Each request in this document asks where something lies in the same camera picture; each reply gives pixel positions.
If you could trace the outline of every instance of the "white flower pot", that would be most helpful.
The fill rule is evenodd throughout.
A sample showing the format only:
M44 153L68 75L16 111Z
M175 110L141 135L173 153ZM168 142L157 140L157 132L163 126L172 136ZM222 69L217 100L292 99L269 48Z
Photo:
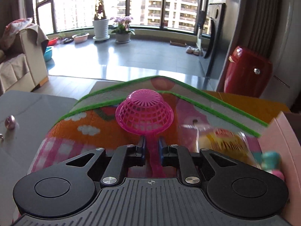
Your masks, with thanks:
M116 43L128 43L130 42L131 34L116 34Z
M95 40L106 40L110 38L110 36L108 35L109 19L94 20L93 26Z

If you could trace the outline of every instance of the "pink plastic strainer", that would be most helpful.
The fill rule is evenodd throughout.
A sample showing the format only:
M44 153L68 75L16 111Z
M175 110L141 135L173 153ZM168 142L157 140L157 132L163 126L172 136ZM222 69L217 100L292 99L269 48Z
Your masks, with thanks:
M155 134L169 128L173 116L173 110L162 96L149 89L131 93L116 109L116 121L124 130L146 136L152 177L165 177Z

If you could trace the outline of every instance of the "pink box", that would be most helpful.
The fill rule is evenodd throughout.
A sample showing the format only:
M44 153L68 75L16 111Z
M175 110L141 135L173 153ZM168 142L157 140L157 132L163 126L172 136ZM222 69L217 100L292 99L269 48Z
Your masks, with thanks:
M281 112L258 139L262 152L276 151L289 190L289 201L282 217L301 225L301 115Z

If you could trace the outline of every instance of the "plant pot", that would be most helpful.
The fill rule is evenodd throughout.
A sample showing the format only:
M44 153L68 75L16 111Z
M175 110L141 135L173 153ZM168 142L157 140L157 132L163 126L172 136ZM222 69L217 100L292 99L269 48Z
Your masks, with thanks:
M110 38L108 35L109 19L94 20L93 26L95 33L94 40L107 40Z
M128 43L131 41L131 34L116 34L116 43Z
M75 43L81 43L88 40L88 35L89 33L80 33L72 36L72 38L74 39Z

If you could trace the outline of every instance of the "apartment building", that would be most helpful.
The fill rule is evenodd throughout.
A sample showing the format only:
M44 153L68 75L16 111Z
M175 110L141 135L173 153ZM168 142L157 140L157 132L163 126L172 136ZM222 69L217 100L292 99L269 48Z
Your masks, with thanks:
M163 0L130 0L132 25L160 26ZM118 0L118 15L125 15L125 0ZM194 31L198 0L166 0L164 26Z

